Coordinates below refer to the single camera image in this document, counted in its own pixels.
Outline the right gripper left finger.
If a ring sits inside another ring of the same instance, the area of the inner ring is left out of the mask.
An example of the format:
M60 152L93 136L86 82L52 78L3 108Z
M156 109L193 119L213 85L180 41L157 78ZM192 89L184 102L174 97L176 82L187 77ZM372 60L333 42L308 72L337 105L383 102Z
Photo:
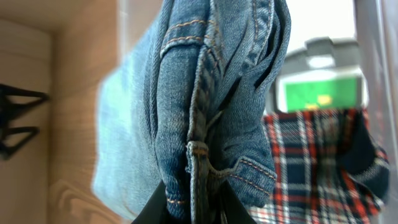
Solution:
M165 184L160 181L140 214L131 224L167 224L168 219Z

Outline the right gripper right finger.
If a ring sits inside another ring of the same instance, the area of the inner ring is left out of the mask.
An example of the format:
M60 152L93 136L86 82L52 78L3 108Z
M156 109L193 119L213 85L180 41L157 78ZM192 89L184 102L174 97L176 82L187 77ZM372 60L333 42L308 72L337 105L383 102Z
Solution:
M219 224L256 224L228 182L219 191Z

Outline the red plaid shirt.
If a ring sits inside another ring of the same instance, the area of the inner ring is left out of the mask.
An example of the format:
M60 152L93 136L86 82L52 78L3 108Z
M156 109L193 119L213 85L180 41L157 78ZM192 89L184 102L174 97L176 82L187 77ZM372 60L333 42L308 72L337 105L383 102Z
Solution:
M366 110L317 110L262 119L277 180L248 212L258 223L369 223L387 202L389 161Z

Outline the blue denim jeans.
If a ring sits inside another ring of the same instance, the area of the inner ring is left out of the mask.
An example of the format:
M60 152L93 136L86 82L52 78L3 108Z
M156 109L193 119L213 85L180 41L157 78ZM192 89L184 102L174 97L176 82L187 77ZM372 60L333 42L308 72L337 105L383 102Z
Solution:
M263 207L277 175L261 119L290 28L285 1L164 1L99 87L94 195L133 219L163 183L173 223L211 223L223 183Z

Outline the white printed t-shirt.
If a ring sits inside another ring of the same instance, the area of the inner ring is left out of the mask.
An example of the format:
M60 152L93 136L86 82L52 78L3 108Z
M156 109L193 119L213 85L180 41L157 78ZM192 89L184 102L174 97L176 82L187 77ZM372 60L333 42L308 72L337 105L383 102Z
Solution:
M264 113L367 107L368 84L361 64L354 39L307 41L304 48L286 56Z

